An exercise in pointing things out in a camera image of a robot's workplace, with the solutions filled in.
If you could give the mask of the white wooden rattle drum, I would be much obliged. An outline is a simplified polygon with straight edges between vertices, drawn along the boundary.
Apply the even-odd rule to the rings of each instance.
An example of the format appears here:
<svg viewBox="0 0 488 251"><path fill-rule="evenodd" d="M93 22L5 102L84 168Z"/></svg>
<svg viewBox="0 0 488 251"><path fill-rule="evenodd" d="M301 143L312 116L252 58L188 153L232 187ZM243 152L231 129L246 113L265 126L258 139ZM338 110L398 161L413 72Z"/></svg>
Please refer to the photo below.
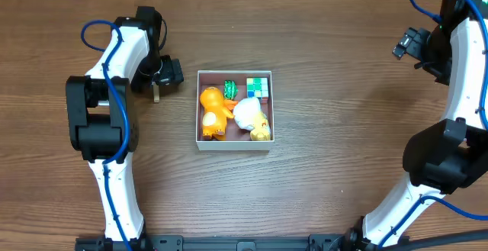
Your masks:
<svg viewBox="0 0 488 251"><path fill-rule="evenodd" d="M152 91L153 91L153 102L159 103L160 101L159 86L157 84L153 84Z"/></svg>

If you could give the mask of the orange dinosaur figure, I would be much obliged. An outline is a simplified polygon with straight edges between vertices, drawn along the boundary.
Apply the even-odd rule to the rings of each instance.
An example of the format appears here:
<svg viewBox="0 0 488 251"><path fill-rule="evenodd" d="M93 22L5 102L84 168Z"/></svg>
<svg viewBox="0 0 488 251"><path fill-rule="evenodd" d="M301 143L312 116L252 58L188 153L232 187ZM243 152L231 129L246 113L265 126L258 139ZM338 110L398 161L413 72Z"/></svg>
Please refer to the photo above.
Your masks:
<svg viewBox="0 0 488 251"><path fill-rule="evenodd" d="M224 141L227 120L233 119L234 114L225 105L223 93L217 87L207 87L200 94L199 101L204 109L201 120L203 138Z"/></svg>

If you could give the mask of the green round spinning top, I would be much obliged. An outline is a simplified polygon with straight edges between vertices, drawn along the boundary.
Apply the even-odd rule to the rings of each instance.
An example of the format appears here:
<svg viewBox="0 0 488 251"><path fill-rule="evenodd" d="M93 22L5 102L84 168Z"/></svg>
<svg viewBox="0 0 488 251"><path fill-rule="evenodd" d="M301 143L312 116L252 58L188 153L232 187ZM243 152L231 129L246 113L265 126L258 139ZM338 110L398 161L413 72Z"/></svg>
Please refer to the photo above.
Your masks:
<svg viewBox="0 0 488 251"><path fill-rule="evenodd" d="M234 100L238 94L238 87L235 81L225 80L223 87L223 96L227 100Z"/></svg>

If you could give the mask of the white plush duck toy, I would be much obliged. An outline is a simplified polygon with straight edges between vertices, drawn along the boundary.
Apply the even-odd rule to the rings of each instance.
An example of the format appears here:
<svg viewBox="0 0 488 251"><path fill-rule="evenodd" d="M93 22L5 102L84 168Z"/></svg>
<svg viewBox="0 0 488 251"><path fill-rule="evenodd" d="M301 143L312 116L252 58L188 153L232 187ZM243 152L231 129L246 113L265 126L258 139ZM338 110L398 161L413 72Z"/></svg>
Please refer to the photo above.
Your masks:
<svg viewBox="0 0 488 251"><path fill-rule="evenodd" d="M232 111L237 126L249 131L252 141L271 140L271 127L257 98L244 98L240 101L225 99L224 105Z"/></svg>

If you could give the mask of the multicoloured puzzle cube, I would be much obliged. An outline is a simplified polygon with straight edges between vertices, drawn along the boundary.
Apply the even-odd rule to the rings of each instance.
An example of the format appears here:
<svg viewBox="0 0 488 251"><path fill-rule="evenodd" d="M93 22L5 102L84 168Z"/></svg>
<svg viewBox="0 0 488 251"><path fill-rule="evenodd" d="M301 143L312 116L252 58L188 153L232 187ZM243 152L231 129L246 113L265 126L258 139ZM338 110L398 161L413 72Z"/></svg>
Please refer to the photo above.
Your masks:
<svg viewBox="0 0 488 251"><path fill-rule="evenodd" d="M270 97L268 78L251 77L246 79L246 94L248 98L257 98L262 104Z"/></svg>

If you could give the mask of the white box with pink inside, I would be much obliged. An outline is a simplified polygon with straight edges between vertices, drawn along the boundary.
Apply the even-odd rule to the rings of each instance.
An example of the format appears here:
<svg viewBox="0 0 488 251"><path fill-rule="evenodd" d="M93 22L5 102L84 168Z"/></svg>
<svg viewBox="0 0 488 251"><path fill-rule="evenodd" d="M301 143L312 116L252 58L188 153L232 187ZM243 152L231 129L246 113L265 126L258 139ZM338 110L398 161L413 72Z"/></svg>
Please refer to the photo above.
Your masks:
<svg viewBox="0 0 488 251"><path fill-rule="evenodd" d="M246 94L246 79L251 77L268 78L270 97L267 103L261 104L262 111L266 114L271 127L270 141L252 141L248 130L240 129L234 119L227 120L226 139L219 141L215 138L205 140L202 136L201 120L204 109L199 101L200 94L207 87L217 87L223 93L224 81L233 80L238 87L238 94L232 101L240 101L248 98ZM211 71L201 70L197 73L197 108L195 140L200 151L253 151L270 150L275 141L274 105L273 105L273 81L270 71Z"/></svg>

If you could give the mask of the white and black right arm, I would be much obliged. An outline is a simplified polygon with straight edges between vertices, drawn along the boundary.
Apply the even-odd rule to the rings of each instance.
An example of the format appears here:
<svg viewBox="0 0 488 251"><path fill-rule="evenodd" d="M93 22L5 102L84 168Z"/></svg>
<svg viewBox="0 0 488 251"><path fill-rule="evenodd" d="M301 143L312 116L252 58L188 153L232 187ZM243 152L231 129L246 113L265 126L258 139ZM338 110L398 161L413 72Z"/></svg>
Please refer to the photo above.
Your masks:
<svg viewBox="0 0 488 251"><path fill-rule="evenodd" d="M442 0L435 29L408 29L393 48L448 87L438 123L412 136L403 177L339 241L340 250L412 250L484 240L485 230L411 241L404 231L432 204L487 171L487 0Z"/></svg>

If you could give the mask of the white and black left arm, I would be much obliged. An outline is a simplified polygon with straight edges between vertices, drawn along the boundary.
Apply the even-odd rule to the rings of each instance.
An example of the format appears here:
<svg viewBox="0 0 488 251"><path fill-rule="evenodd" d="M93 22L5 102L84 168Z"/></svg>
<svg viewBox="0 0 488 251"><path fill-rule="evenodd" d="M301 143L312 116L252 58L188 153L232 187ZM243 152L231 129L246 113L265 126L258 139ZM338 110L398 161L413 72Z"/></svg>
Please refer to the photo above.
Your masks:
<svg viewBox="0 0 488 251"><path fill-rule="evenodd" d="M167 24L154 7L140 6L133 17L105 23L110 43L83 76L66 81L69 137L93 172L101 195L105 231L78 238L77 250L153 250L136 200L133 153L139 140L133 94L179 85L184 76L177 59L160 52Z"/></svg>

